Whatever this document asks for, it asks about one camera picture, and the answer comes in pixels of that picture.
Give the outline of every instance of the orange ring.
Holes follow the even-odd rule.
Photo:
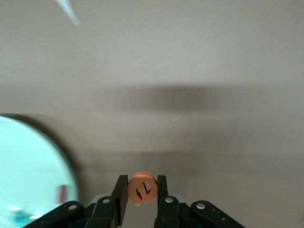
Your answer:
[[[145,183],[150,184],[147,190]],[[128,195],[132,202],[139,206],[142,202],[151,203],[157,196],[157,181],[149,172],[136,173],[128,183]]]

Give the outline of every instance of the gray wall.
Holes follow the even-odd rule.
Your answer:
[[[304,226],[304,2],[0,2],[0,113],[71,149],[81,200],[166,174],[248,228]],[[152,227],[129,203],[124,228]]]

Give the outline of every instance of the metal screw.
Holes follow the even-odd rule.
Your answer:
[[[172,203],[172,202],[173,202],[173,199],[172,199],[171,197],[167,197],[167,198],[165,199],[165,201],[166,201],[167,203]]]
[[[74,210],[76,208],[77,208],[77,205],[71,205],[71,206],[68,207],[69,210]]]
[[[109,199],[104,199],[104,200],[103,200],[103,203],[108,203],[108,202],[110,202]]]
[[[203,204],[203,203],[198,203],[197,205],[196,205],[196,207],[198,208],[198,209],[200,209],[200,210],[204,210],[206,207],[205,207],[205,205]]]

